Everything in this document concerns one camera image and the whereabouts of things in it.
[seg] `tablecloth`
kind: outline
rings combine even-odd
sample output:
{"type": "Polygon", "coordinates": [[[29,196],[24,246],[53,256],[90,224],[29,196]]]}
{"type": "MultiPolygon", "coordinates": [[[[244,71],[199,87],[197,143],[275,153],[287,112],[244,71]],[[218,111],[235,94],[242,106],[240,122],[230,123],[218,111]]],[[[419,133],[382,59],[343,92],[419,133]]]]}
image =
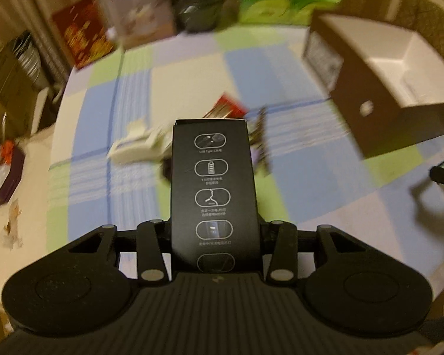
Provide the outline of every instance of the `tablecloth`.
{"type": "MultiPolygon", "coordinates": [[[[441,291],[444,228],[427,215],[444,215],[444,190],[426,186],[426,211],[412,190],[444,159],[444,136],[363,159],[301,62],[305,37],[300,28],[236,26],[116,51],[74,70],[55,128],[48,250],[103,224],[128,230],[167,219],[170,189],[159,166],[115,166],[107,152],[131,121],[157,126],[201,117],[228,92],[250,109],[248,119],[268,106],[272,173],[255,177],[265,219],[303,230],[332,224],[417,269],[441,291]]],[[[304,271],[313,266],[303,260],[304,271]]],[[[123,255],[121,270],[136,276],[135,257],[123,255]]]]}

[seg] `white plastic tool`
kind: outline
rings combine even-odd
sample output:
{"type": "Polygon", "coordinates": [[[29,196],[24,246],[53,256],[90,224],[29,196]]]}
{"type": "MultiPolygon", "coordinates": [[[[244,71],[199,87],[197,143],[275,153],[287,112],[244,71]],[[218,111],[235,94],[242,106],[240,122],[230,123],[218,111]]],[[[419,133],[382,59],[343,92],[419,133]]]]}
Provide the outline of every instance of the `white plastic tool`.
{"type": "Polygon", "coordinates": [[[171,128],[147,129],[143,120],[137,120],[128,124],[127,132],[127,137],[117,140],[108,152],[107,158],[113,163],[161,161],[171,155],[171,128]]]}

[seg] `open cardboard box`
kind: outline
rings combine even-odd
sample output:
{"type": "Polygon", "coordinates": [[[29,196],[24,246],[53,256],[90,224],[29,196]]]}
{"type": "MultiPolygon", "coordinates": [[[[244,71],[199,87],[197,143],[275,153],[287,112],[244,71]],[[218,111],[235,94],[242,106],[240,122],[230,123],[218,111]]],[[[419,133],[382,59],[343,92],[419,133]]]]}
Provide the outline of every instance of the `open cardboard box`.
{"type": "Polygon", "coordinates": [[[318,12],[303,57],[366,156],[444,134],[444,60],[418,33],[318,12]]]}

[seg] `purple object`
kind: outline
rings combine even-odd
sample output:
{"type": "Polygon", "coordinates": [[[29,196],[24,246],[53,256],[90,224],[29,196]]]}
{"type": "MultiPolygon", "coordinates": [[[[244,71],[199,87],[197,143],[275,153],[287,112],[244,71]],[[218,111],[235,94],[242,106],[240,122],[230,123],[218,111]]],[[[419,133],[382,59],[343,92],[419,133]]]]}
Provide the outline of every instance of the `purple object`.
{"type": "Polygon", "coordinates": [[[23,172],[23,164],[25,163],[25,155],[23,151],[15,145],[13,148],[12,164],[7,178],[0,188],[0,205],[8,203],[13,192],[18,187],[23,172]]]}

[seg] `brown box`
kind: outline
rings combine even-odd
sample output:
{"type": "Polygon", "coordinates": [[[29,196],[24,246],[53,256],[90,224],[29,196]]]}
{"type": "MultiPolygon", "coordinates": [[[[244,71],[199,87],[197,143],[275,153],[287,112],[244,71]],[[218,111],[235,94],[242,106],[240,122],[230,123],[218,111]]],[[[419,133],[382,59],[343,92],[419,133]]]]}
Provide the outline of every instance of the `brown box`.
{"type": "Polygon", "coordinates": [[[8,46],[0,52],[0,140],[7,113],[6,136],[29,135],[38,92],[8,46]]]}
{"type": "Polygon", "coordinates": [[[444,60],[418,33],[319,12],[303,57],[366,156],[444,134],[444,60]]]}

